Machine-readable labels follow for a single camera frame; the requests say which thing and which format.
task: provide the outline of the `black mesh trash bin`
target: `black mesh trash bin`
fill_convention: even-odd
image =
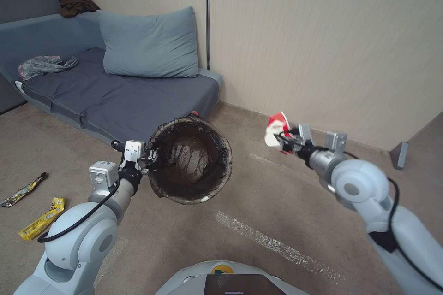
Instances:
[[[214,197],[229,180],[229,142],[202,118],[190,114],[162,124],[148,149],[158,149],[157,167],[148,177],[153,191],[181,204]]]

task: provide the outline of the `red and white paper cup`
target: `red and white paper cup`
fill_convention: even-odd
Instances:
[[[287,131],[290,130],[289,121],[286,118],[286,115],[283,112],[274,114],[269,118],[268,126],[266,127],[266,134],[264,136],[264,141],[266,145],[270,147],[275,147],[280,150],[280,152],[287,154],[281,149],[280,142],[275,138],[274,134],[280,134],[282,131],[286,131],[284,136],[291,137]]]

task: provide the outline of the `metal bracket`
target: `metal bracket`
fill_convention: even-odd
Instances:
[[[312,140],[311,133],[311,125],[310,124],[299,124],[300,137],[303,145],[306,145],[306,141],[311,141],[313,145],[314,141]]]
[[[343,154],[347,141],[347,134],[328,131],[324,138],[324,147],[334,152],[334,154]]]
[[[144,156],[139,159],[139,162],[142,165],[141,171],[143,175],[146,175],[149,171],[156,170],[157,155],[158,155],[158,149],[149,150],[149,153],[148,151],[146,151]]]
[[[144,153],[145,142],[141,141],[126,141],[123,162],[120,168],[126,166],[127,161],[135,162],[135,169],[141,170],[142,168],[138,164],[138,160],[142,157]]]
[[[392,165],[395,169],[402,170],[405,167],[407,148],[409,143],[401,142],[391,152],[389,152]]]

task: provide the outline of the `wall panel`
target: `wall panel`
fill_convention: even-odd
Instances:
[[[386,150],[443,110],[442,41],[443,0],[210,0],[222,100]]]

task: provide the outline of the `beige carpet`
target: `beige carpet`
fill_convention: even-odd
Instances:
[[[366,242],[359,216],[320,187],[301,160],[265,146],[267,120],[225,104],[212,112],[210,121],[231,143],[233,174],[210,201],[181,206],[157,198],[148,180],[142,180],[119,227],[119,248],[107,260],[96,294],[153,294],[180,268],[214,259],[260,267],[313,295],[400,293]],[[417,213],[440,243],[442,129],[440,116],[411,141],[404,171],[392,168],[386,152],[347,145],[348,151],[398,181],[401,204]],[[67,207],[86,201],[92,190],[88,167],[97,160],[118,162],[120,156],[29,104],[0,116],[0,132],[1,199],[49,172],[32,194],[0,210],[0,293],[11,294],[33,272],[44,248],[36,240],[22,240],[17,232],[46,211],[52,197],[65,197]],[[321,135],[315,138],[322,143]],[[234,222],[250,232],[232,227]],[[264,237],[257,240],[251,234]],[[280,247],[274,252],[263,239],[275,240]],[[311,257],[334,274],[285,257],[282,248]]]

